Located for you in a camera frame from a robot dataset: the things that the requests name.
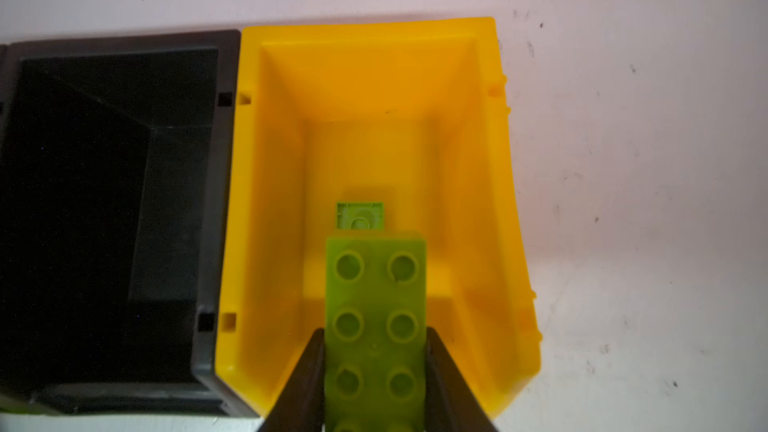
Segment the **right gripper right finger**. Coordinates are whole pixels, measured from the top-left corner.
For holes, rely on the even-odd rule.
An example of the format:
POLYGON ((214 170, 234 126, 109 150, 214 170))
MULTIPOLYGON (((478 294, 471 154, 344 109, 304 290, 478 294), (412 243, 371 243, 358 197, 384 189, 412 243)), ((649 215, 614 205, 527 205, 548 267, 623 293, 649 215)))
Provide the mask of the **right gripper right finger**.
POLYGON ((497 432, 438 332, 427 328, 425 430, 497 432))

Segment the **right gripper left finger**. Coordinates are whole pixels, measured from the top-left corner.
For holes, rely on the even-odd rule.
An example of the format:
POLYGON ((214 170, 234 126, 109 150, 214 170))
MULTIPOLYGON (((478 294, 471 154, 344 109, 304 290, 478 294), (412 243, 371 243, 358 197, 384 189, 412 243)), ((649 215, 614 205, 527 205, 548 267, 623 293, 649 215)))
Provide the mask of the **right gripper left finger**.
POLYGON ((325 418, 325 337, 316 329, 258 432, 320 432, 325 418))

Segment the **green lego brick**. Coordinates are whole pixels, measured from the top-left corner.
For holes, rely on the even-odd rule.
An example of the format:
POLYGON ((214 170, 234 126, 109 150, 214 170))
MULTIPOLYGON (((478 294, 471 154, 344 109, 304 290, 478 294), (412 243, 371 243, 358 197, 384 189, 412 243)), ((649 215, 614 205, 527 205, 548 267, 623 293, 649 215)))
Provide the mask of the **green lego brick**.
POLYGON ((338 230, 384 230, 382 202, 338 202, 336 204, 338 230))
POLYGON ((416 232, 327 239, 326 430, 424 430, 426 275, 416 232))

